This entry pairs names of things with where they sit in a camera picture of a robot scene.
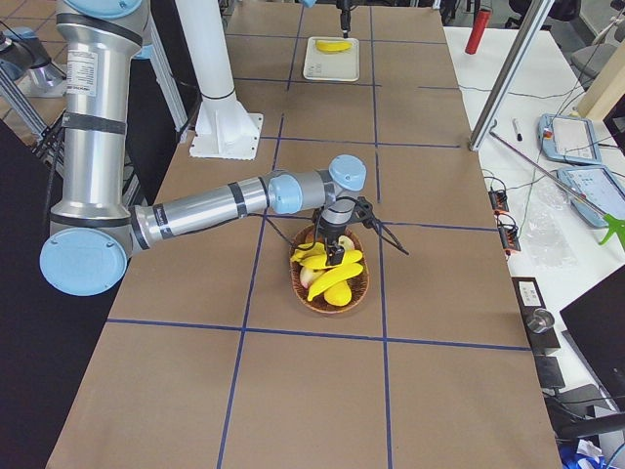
metal rod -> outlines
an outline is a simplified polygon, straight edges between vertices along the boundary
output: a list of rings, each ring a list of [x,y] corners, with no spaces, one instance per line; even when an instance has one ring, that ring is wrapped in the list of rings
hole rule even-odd
[[[158,35],[158,29],[156,29],[156,23],[152,15],[149,16],[148,22],[154,51],[149,61],[152,64],[152,68],[154,68],[156,80],[163,92],[165,102],[167,103],[169,112],[172,114],[174,125],[178,132],[187,122],[187,112],[185,111],[183,100],[178,92],[176,81],[173,78],[172,69],[167,62],[167,55],[165,54],[165,49]]]
[[[527,10],[527,15],[521,24],[521,29],[517,33],[517,38],[510,48],[510,53],[504,61],[499,76],[488,95],[486,104],[478,118],[476,128],[471,134],[469,148],[476,151],[481,147],[484,137],[488,133],[491,122],[499,112],[506,93],[512,84],[512,81],[519,71],[519,66],[525,55],[527,54],[536,33],[540,30],[543,22],[547,18],[547,14],[554,4],[554,0],[533,0]]]
[[[605,212],[604,210],[602,210],[601,208],[599,208],[597,205],[595,205],[593,202],[591,202],[590,200],[588,200],[588,198],[586,198],[584,195],[582,195],[579,192],[576,192],[575,190],[573,190],[572,188],[570,188],[569,186],[567,186],[565,183],[563,183],[560,179],[558,179],[556,176],[554,176],[553,174],[551,174],[549,171],[547,171],[545,168],[543,168],[541,165],[539,165],[537,162],[533,161],[529,156],[523,154],[520,150],[514,148],[511,144],[509,144],[508,142],[506,142],[504,139],[502,139],[496,132],[494,131],[490,131],[490,135],[492,137],[494,137],[496,140],[498,140],[499,142],[501,142],[503,145],[505,145],[506,147],[508,147],[508,149],[511,149],[514,153],[516,153],[518,156],[520,156],[521,158],[523,158],[526,162],[528,162],[529,164],[531,164],[534,168],[536,168],[538,171],[540,171],[542,174],[544,174],[545,176],[547,176],[549,179],[551,179],[554,184],[556,184],[556,186],[558,186],[560,189],[562,189],[563,191],[565,191],[566,193],[568,193],[569,195],[572,195],[573,197],[575,197],[577,200],[579,200],[580,202],[586,204],[588,207],[590,207],[591,209],[593,209],[594,211],[596,211],[599,215],[601,215],[602,217],[604,217],[605,215],[607,215],[607,212]]]
[[[37,141],[40,141],[43,138],[46,123],[2,67],[0,67],[0,96],[7,100]]]

fruit basket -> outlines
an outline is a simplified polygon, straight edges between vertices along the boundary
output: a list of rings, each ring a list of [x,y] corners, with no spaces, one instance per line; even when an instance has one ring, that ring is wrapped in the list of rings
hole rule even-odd
[[[313,229],[314,226],[309,225],[301,230],[293,238],[293,244],[297,246],[306,242],[312,242]],[[360,240],[354,232],[350,230],[345,230],[345,235],[354,242],[354,249],[364,252],[362,249],[362,244],[360,243]],[[295,249],[291,248],[291,252],[289,252],[289,258],[293,255],[294,251]],[[319,294],[314,299],[312,299],[312,301],[308,301],[307,297],[309,291],[300,283],[300,271],[302,270],[302,266],[300,265],[300,263],[295,261],[289,262],[291,286],[293,287],[295,295],[307,308],[325,315],[344,313],[358,305],[362,301],[362,298],[364,298],[364,295],[369,288],[369,272],[367,269],[364,255],[362,259],[358,261],[358,263],[362,265],[363,270],[362,273],[358,276],[349,278],[347,280],[348,286],[352,291],[352,300],[345,306],[334,306],[327,303],[323,298],[323,294]]]

yellow banana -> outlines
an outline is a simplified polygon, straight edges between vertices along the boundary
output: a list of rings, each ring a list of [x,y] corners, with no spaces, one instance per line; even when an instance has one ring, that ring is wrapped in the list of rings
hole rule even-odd
[[[300,244],[291,256],[291,262],[300,262],[306,257],[316,256],[325,253],[325,247],[322,242],[316,242],[313,247],[311,242]]]
[[[362,259],[362,251],[358,251],[357,249],[353,251],[345,251],[343,254],[343,262],[339,264],[339,266],[344,266],[346,264],[353,264],[354,262],[358,262]],[[318,254],[316,256],[307,257],[300,261],[300,264],[309,269],[313,269],[314,271],[318,271],[321,269],[332,269],[337,266],[326,266],[327,262],[326,254]]]
[[[350,41],[322,41],[317,39],[314,41],[314,46],[319,52],[345,52],[352,48]]]
[[[347,280],[341,280],[323,292],[323,299],[332,306],[345,306],[352,301],[352,289]]]
[[[332,285],[337,284],[339,281],[359,276],[363,270],[364,268],[359,263],[352,263],[324,272],[323,275],[315,280],[309,287],[309,296],[307,299],[312,301],[315,296],[323,293]]]

red bottle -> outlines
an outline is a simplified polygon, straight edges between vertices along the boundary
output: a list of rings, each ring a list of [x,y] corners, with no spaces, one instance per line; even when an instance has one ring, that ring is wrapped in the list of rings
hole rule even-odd
[[[484,30],[488,25],[491,15],[492,12],[490,10],[486,8],[479,9],[478,17],[476,18],[476,22],[473,23],[471,36],[469,36],[469,42],[465,49],[467,54],[474,54],[478,50],[479,42],[481,41],[481,37],[484,34]]]

label sticker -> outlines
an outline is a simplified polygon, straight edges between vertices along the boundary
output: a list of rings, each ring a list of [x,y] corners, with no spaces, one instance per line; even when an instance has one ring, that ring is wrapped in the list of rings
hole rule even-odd
[[[520,281],[519,292],[525,306],[542,306],[533,281]]]
[[[96,96],[98,54],[67,51],[67,93]]]

